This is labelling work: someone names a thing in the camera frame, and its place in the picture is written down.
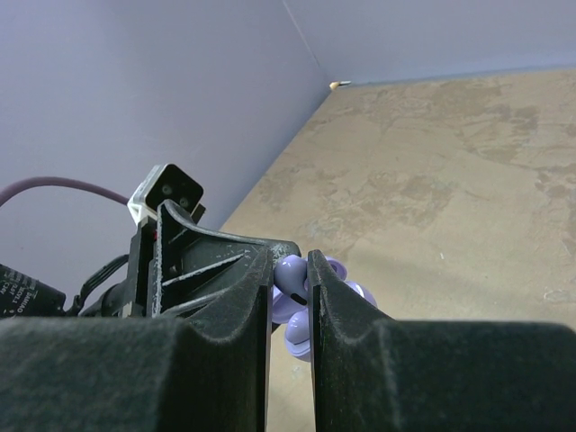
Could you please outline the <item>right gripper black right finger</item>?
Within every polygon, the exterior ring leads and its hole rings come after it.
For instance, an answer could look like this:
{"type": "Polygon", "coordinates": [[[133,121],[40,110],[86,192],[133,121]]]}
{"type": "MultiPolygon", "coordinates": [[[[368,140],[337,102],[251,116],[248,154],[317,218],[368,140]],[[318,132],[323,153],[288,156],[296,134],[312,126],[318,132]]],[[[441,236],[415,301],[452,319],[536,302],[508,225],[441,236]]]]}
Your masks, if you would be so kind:
{"type": "Polygon", "coordinates": [[[317,286],[319,431],[572,431],[575,334],[549,322],[399,320],[317,286]]]}

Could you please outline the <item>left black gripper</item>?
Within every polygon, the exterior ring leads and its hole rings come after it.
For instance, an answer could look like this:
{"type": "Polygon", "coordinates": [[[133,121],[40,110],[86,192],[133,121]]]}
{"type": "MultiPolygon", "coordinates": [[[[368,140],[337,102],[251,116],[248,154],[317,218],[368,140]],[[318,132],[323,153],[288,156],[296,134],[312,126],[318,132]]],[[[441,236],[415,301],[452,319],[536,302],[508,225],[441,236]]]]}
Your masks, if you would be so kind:
{"type": "Polygon", "coordinates": [[[261,252],[271,265],[301,254],[289,240],[251,238],[198,226],[185,210],[166,200],[155,224],[140,224],[130,241],[127,275],[106,289],[80,315],[128,318],[145,314],[149,263],[154,255],[152,315],[216,295],[238,282],[261,252]]]}

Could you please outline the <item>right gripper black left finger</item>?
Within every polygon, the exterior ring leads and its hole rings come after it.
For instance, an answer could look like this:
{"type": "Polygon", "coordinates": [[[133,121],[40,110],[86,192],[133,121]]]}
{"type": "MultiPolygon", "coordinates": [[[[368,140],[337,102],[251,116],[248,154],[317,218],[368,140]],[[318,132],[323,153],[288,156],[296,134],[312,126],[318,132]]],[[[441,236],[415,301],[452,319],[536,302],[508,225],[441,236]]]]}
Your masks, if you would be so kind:
{"type": "Polygon", "coordinates": [[[262,431],[273,259],[189,319],[1,323],[4,431],[262,431]]]}

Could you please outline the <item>purple earbud charging case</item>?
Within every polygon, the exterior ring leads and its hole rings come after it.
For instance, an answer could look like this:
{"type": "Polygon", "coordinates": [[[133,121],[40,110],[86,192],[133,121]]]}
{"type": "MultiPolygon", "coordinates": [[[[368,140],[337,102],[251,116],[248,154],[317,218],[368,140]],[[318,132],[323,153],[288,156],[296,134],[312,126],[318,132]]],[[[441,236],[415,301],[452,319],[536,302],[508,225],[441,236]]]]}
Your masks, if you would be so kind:
{"type": "Polygon", "coordinates": [[[314,312],[314,300],[311,289],[317,286],[324,289],[332,297],[343,302],[344,307],[357,311],[360,304],[375,309],[377,301],[361,284],[347,278],[347,268],[331,256],[325,256],[326,264],[318,267],[317,261],[307,262],[307,280],[305,288],[308,292],[308,305],[301,306],[284,297],[273,285],[272,322],[275,326],[284,326],[283,341],[287,351],[296,359],[309,362],[313,346],[313,326],[311,324],[314,312]]]}

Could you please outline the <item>purple black wireless earbud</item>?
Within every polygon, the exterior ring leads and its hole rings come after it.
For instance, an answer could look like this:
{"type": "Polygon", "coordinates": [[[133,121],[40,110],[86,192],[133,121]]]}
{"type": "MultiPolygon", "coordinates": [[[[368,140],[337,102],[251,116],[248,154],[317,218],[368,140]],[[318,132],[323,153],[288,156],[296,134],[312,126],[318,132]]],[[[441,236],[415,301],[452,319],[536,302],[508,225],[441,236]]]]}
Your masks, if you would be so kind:
{"type": "Polygon", "coordinates": [[[289,255],[274,268],[274,285],[282,295],[301,306],[308,305],[307,262],[304,258],[289,255]]]}

